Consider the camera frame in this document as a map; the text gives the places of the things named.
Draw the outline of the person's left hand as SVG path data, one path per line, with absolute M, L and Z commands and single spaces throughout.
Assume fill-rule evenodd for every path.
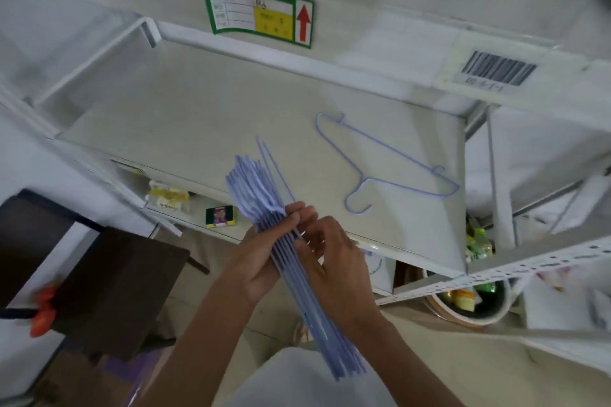
M 258 246 L 258 233 L 262 232 L 254 227 L 248 231 L 221 277 L 232 293 L 251 306 L 258 304 L 279 279 L 279 272 L 270 257 L 272 249 Z

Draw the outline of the person's right hand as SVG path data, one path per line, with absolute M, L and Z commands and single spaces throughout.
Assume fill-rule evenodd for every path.
M 306 274 L 320 306 L 344 333 L 356 319 L 380 312 L 373 299 L 364 255 L 345 231 L 339 270 Z

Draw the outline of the bundle of blue wire hangers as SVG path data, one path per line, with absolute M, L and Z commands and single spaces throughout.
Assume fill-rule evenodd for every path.
M 286 218 L 285 199 L 295 198 L 286 183 L 269 147 L 256 138 L 259 159 L 236 156 L 233 168 L 225 178 L 228 191 L 240 213 L 256 226 L 267 231 Z M 355 346 L 340 331 L 320 306 L 310 288 L 294 241 L 301 238 L 297 231 L 281 236 L 271 249 L 271 260 L 286 283 L 306 328 L 322 354 L 336 381 L 366 372 L 362 357 Z

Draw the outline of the person's left forearm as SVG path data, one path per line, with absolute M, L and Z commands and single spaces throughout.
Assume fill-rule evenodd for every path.
M 211 407 L 255 306 L 245 281 L 223 274 L 136 407 Z

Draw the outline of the person's right forearm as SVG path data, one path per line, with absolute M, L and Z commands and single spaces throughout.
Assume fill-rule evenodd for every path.
M 380 312 L 345 330 L 398 407 L 465 407 Z

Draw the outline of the small yellow black box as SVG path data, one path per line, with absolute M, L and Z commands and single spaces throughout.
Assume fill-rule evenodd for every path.
M 233 205 L 206 208 L 205 226 L 209 229 L 235 226 L 238 218 L 238 210 Z

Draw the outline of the white metal shelf unit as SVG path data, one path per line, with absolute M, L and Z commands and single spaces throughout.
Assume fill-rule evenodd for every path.
M 611 333 L 588 289 L 611 290 L 611 0 L 314 0 L 310 49 L 214 35 L 204 0 L 0 1 L 0 102 L 146 214 L 237 242 L 203 224 L 231 204 L 235 155 L 266 142 L 296 197 L 362 247 L 434 272 L 374 292 L 381 304 L 517 279 L 525 327 L 484 334 L 611 374 Z M 474 31 L 586 57 L 553 94 L 433 85 L 456 36 Z M 439 200 L 369 185 L 317 134 L 337 116 L 460 182 Z M 187 189 L 190 212 L 147 205 L 149 180 Z M 483 228 L 494 255 L 471 261 Z

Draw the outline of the yellow white packet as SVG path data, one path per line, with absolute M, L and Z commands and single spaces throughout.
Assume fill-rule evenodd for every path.
M 147 205 L 172 211 L 190 212 L 190 192 L 156 180 L 149 180 L 149 191 L 145 196 Z

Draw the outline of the person's white shirt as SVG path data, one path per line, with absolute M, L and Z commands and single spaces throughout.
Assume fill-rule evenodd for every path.
M 371 365 L 336 381 L 314 350 L 285 348 L 228 397 L 224 407 L 397 407 Z

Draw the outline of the green yellow bottle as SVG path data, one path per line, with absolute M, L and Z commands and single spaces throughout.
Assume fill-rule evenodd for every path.
M 467 249 L 471 261 L 486 259 L 494 255 L 493 245 L 483 228 L 475 228 L 473 235 L 467 236 Z

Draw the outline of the round bin with snack packets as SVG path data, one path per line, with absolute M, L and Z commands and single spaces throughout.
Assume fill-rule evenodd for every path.
M 432 313 L 470 329 L 500 323 L 517 299 L 508 280 L 428 295 L 425 304 Z

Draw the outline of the dark brown cardboard box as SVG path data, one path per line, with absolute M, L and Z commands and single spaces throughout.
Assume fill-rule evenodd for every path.
M 31 190 L 0 205 L 0 309 L 34 307 L 57 283 L 50 331 L 89 356 L 129 361 L 175 345 L 158 317 L 185 265 L 184 248 L 102 226 Z

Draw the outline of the green framed shelf label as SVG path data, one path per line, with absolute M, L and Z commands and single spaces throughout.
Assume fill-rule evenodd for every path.
M 246 33 L 310 49 L 314 0 L 204 0 L 214 35 Z

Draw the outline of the white barcode label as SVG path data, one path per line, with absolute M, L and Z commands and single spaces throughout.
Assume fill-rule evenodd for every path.
M 474 31 L 459 33 L 434 78 L 446 91 L 553 94 L 571 86 L 590 62 L 582 56 Z

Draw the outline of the orange handled tool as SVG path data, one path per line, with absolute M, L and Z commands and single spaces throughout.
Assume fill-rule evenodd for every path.
M 57 283 L 49 283 L 34 295 L 34 307 L 10 307 L 0 309 L 0 320 L 29 322 L 29 337 L 36 339 L 47 334 L 54 323 L 57 311 L 52 300 L 58 290 Z

